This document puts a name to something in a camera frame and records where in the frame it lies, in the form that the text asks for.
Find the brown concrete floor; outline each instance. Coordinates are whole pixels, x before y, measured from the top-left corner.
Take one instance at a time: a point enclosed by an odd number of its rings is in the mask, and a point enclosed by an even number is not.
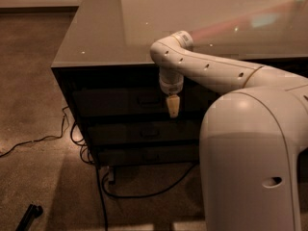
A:
[[[21,141],[60,134],[65,102],[50,65],[72,16],[0,14],[0,153]],[[307,157],[301,161],[301,220],[308,230]],[[189,166],[122,167],[110,188],[123,194],[157,191]],[[21,146],[1,158],[0,179],[1,230],[14,230],[29,204],[44,209],[31,230],[104,230],[94,168],[81,162],[67,132],[58,141]],[[112,231],[205,230],[199,167],[160,196],[105,200]]]

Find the drawer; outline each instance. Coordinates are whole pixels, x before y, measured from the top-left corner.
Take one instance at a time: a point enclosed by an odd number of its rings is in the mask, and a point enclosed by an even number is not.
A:
[[[102,166],[149,165],[199,160],[198,146],[195,144],[98,151],[99,164]]]
[[[96,125],[88,128],[93,145],[199,140],[200,120],[168,120]]]
[[[105,89],[73,92],[80,116],[166,113],[165,98],[155,89]]]

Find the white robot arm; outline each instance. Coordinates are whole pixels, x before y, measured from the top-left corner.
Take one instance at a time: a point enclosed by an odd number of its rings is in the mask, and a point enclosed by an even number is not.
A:
[[[207,230],[301,231],[296,165],[308,147],[308,79],[192,48],[181,31],[150,52],[171,117],[183,75],[221,94],[200,131]]]

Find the floor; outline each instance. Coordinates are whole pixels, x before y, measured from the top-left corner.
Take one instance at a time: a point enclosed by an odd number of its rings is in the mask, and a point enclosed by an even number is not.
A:
[[[0,14],[0,154],[22,141],[60,135],[65,102],[50,65],[72,16]],[[67,114],[71,126],[73,118]],[[31,230],[104,230],[95,169],[80,160],[79,146],[68,132],[60,140],[19,146],[0,158],[1,230],[14,230],[30,204],[43,208]],[[300,161],[302,230],[308,230],[308,157]],[[117,194],[152,193],[169,186],[190,166],[121,167],[108,189]],[[100,170],[101,177],[105,171]],[[206,230],[198,166],[164,194],[104,198],[112,231]]]

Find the white tabletop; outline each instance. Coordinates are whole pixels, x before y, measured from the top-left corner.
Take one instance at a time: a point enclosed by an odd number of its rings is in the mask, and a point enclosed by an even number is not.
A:
[[[84,0],[52,65],[151,64],[151,43],[179,30],[195,52],[308,57],[307,0]]]

